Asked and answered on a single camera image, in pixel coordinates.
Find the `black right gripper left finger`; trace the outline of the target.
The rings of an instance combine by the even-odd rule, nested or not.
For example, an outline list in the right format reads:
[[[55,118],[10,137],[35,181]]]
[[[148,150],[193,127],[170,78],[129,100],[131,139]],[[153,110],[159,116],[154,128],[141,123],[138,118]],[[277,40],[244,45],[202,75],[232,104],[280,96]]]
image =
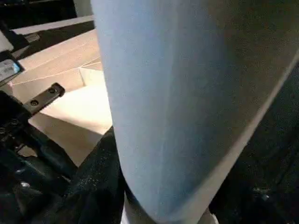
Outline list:
[[[65,195],[53,199],[30,224],[119,224],[125,181],[114,130],[98,141],[74,175]]]

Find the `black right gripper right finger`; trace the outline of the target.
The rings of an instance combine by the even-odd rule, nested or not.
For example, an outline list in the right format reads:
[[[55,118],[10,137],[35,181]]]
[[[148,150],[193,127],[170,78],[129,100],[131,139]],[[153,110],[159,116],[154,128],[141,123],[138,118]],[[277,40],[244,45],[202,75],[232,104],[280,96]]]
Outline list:
[[[213,199],[221,224],[297,224],[299,166],[266,172],[253,164],[235,164]]]

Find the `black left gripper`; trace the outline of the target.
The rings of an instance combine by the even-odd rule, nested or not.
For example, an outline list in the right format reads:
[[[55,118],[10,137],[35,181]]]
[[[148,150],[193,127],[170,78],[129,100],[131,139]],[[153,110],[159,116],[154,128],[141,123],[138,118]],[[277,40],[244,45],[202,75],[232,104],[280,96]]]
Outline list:
[[[29,122],[64,93],[58,83],[26,103],[0,93],[0,165],[37,193],[63,196],[77,171],[66,151]]]

